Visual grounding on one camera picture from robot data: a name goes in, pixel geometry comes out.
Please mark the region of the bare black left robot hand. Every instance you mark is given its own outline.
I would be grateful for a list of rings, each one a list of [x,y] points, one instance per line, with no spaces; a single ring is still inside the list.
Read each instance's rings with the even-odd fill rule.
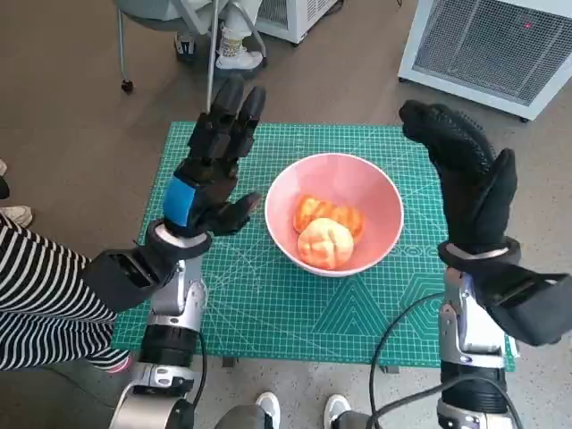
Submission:
[[[189,138],[189,154],[173,172],[164,195],[165,228],[185,238],[211,232],[232,235],[249,221],[261,195],[229,200],[239,179],[239,160],[252,149],[265,108],[266,92],[233,74],[220,87],[210,110],[202,113]]]

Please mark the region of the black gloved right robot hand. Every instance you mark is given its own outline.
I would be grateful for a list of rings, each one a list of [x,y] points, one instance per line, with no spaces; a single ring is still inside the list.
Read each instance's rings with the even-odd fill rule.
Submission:
[[[496,154],[482,127],[446,105],[408,100],[399,117],[404,136],[426,148],[438,174],[448,242],[471,255],[506,248],[515,152]]]

